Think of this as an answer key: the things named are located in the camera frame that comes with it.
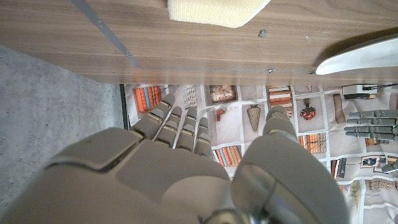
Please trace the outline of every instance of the gray concrete floor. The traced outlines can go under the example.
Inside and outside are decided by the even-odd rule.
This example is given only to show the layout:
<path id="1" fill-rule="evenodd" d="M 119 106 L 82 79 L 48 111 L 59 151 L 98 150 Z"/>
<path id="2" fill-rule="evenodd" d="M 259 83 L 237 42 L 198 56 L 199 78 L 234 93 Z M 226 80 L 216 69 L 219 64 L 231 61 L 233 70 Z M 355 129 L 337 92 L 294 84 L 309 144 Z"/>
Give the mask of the gray concrete floor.
<path id="1" fill-rule="evenodd" d="M 0 215 L 45 161 L 108 127 L 123 128 L 119 85 L 0 45 Z"/>

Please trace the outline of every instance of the yellow sponge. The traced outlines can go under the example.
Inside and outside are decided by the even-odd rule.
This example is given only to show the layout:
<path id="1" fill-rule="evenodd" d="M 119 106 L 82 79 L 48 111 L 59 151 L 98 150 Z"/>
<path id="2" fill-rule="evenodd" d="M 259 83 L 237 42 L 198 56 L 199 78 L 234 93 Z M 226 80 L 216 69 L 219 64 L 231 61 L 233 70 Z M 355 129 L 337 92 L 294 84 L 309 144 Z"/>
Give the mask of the yellow sponge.
<path id="1" fill-rule="evenodd" d="M 237 28 L 249 22 L 270 0 L 169 0 L 170 19 Z"/>

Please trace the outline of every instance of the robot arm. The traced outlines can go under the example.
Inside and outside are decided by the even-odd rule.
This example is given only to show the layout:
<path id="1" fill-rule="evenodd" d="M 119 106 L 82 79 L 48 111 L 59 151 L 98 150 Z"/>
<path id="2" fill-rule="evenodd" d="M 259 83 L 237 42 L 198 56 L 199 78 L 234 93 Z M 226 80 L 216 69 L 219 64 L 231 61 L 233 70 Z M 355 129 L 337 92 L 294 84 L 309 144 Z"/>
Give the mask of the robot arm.
<path id="1" fill-rule="evenodd" d="M 171 148 L 182 115 L 173 103 L 167 95 L 130 131 L 110 128 L 68 146 L 2 223 L 348 222 L 339 188 L 299 146 L 285 109 L 270 110 L 264 135 L 246 151 L 231 182 L 209 159 L 206 118 L 195 136 L 196 109 L 188 111 Z"/>
<path id="2" fill-rule="evenodd" d="M 377 110 L 350 113 L 349 124 L 370 124 L 365 126 L 345 127 L 347 136 L 373 138 L 385 143 L 398 140 L 398 110 Z M 384 173 L 398 170 L 398 161 L 381 168 Z"/>

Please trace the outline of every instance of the red flowers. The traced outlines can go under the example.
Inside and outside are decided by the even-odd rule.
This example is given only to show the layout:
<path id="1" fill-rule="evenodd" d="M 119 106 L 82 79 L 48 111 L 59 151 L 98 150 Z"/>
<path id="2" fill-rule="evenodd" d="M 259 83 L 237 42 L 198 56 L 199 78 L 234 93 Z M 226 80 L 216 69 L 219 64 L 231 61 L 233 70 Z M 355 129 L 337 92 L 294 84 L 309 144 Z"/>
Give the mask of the red flowers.
<path id="1" fill-rule="evenodd" d="M 300 116 L 305 120 L 311 120 L 315 117 L 316 110 L 312 106 L 310 107 L 310 99 L 304 99 L 305 109 L 300 112 Z"/>

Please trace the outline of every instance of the wood grain surface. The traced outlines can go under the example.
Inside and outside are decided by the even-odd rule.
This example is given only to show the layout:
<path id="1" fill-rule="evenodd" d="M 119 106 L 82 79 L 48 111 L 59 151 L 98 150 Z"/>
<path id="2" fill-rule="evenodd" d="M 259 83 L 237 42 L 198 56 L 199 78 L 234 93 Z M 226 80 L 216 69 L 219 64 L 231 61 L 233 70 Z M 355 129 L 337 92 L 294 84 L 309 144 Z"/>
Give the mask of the wood grain surface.
<path id="1" fill-rule="evenodd" d="M 398 33 L 395 0 L 272 0 L 237 29 L 171 21 L 165 0 L 87 2 L 140 68 L 66 0 L 1 1 L 0 44 L 110 83 L 341 86 L 398 80 L 397 67 L 308 74 L 348 47 Z M 265 38 L 258 37 L 262 29 Z"/>

